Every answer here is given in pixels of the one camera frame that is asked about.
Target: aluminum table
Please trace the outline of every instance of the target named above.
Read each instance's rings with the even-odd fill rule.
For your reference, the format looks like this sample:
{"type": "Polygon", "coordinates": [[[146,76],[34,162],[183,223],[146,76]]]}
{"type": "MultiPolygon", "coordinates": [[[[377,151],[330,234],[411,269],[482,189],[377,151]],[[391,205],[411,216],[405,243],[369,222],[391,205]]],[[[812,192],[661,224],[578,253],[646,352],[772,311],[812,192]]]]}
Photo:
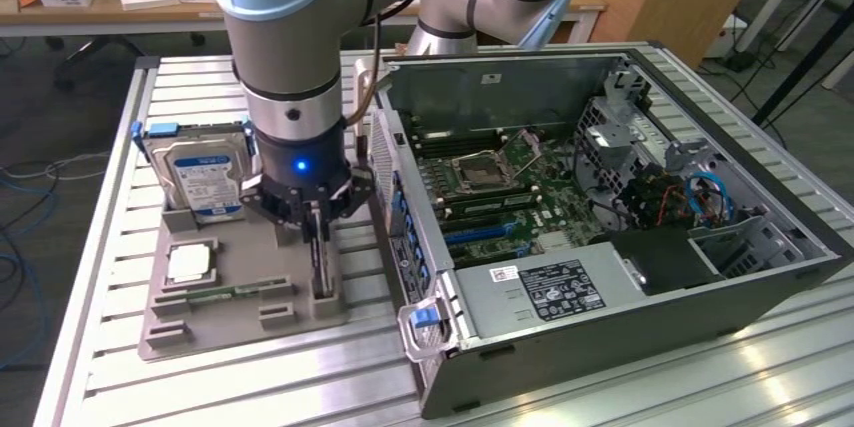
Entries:
{"type": "MultiPolygon", "coordinates": [[[[647,44],[637,48],[854,242],[852,206],[669,52],[647,44]]],[[[343,56],[345,79],[367,55],[343,56]]],[[[232,121],[244,115],[246,102],[228,57],[143,59],[138,67],[36,425],[854,425],[852,267],[730,336],[466,414],[422,420],[366,209],[339,226],[350,323],[143,362],[136,343],[163,193],[132,146],[130,125],[136,119],[232,121]]],[[[345,87],[353,108],[351,80],[345,87]]],[[[677,137],[695,136],[667,97],[653,92],[651,100],[677,137]]]]}

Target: hard drive label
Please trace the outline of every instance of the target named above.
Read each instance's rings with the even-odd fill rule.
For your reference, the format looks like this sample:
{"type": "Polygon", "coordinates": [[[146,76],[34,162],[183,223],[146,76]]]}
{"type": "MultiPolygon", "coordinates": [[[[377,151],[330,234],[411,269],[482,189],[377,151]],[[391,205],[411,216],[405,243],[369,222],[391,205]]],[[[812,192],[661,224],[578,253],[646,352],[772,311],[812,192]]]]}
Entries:
{"type": "Polygon", "coordinates": [[[578,260],[521,270],[519,279],[541,319],[550,321],[605,307],[578,260]]]}
{"type": "Polygon", "coordinates": [[[190,208],[200,215],[224,215],[240,210],[238,181],[227,155],[188,157],[175,161],[175,171],[190,208]]]}

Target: hard drive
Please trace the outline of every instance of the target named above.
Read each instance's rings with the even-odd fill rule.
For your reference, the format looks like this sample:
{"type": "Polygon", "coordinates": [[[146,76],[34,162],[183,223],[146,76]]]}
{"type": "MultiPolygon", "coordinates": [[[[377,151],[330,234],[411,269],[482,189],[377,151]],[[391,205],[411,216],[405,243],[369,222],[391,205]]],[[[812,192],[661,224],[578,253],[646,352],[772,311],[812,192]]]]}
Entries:
{"type": "Polygon", "coordinates": [[[216,125],[134,124],[134,141],[151,163],[172,210],[199,224],[243,218],[240,183],[252,174],[251,129],[216,125]]]}

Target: motherboard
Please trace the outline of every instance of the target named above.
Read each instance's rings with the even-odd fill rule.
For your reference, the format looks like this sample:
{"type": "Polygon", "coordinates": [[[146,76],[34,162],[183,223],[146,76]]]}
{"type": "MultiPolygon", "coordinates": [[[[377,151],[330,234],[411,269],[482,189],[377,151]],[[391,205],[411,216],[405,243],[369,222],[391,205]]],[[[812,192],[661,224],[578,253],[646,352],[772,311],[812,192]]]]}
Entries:
{"type": "Polygon", "coordinates": [[[573,129],[413,139],[457,268],[587,245],[603,233],[573,178],[573,129]]]}

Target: blue cable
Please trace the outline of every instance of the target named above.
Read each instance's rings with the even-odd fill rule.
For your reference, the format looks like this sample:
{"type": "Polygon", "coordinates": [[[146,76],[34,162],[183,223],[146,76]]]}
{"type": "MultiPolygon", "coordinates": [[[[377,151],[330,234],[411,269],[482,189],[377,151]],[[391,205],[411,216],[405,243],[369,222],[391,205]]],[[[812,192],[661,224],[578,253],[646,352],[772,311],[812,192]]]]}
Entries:
{"type": "Polygon", "coordinates": [[[6,185],[10,189],[16,190],[18,192],[23,192],[26,194],[46,195],[48,197],[48,206],[44,209],[44,212],[42,212],[42,216],[27,227],[24,227],[20,230],[10,232],[11,237],[18,237],[20,235],[24,235],[30,231],[32,231],[36,227],[39,227],[39,225],[42,225],[42,223],[48,219],[48,217],[51,217],[51,215],[54,214],[54,209],[56,208],[56,194],[50,190],[30,189],[27,187],[22,187],[20,185],[14,184],[12,182],[10,182],[3,178],[0,178],[0,184],[6,185]]]}
{"type": "Polygon", "coordinates": [[[3,363],[0,363],[0,370],[3,370],[11,365],[20,362],[24,358],[27,358],[32,354],[34,350],[36,350],[39,345],[44,342],[44,338],[48,330],[48,313],[44,305],[44,297],[42,296],[42,285],[39,284],[39,278],[36,277],[36,272],[30,268],[30,265],[27,264],[27,262],[24,262],[24,259],[20,259],[19,257],[10,254],[0,254],[0,258],[11,260],[12,262],[18,263],[18,265],[22,267],[22,270],[23,270],[22,275],[27,276],[27,280],[30,281],[30,285],[32,287],[32,292],[36,296],[36,303],[39,304],[39,317],[40,317],[39,332],[36,333],[35,337],[30,341],[30,344],[27,345],[27,347],[24,347],[18,354],[12,355],[8,359],[3,361],[3,363]]]}
{"type": "Polygon", "coordinates": [[[733,199],[726,193],[726,184],[721,177],[718,177],[711,172],[694,172],[685,181],[685,191],[689,193],[689,205],[691,210],[697,212],[699,215],[705,215],[702,207],[699,206],[699,202],[697,202],[697,198],[694,197],[694,188],[691,187],[691,180],[703,179],[710,181],[713,184],[718,186],[718,190],[721,191],[721,201],[726,204],[726,212],[727,216],[731,219],[735,218],[735,206],[733,205],[733,199]]]}

